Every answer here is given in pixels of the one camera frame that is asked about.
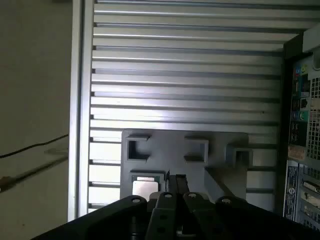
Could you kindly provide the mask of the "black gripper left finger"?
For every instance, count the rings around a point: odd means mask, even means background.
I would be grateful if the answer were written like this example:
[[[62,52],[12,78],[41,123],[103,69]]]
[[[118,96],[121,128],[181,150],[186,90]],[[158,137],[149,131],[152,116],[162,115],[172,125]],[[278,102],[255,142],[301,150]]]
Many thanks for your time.
[[[165,177],[165,191],[149,200],[130,195],[67,222],[37,240],[173,240],[177,224],[177,177]]]

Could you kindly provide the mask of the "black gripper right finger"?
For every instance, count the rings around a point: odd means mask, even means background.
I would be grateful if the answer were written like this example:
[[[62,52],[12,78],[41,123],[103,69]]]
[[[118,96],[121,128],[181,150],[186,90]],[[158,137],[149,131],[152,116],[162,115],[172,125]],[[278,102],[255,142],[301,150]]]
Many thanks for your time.
[[[320,233],[242,198],[220,197],[212,203],[189,190],[186,175],[176,177],[188,214],[184,219],[199,240],[318,240]]]

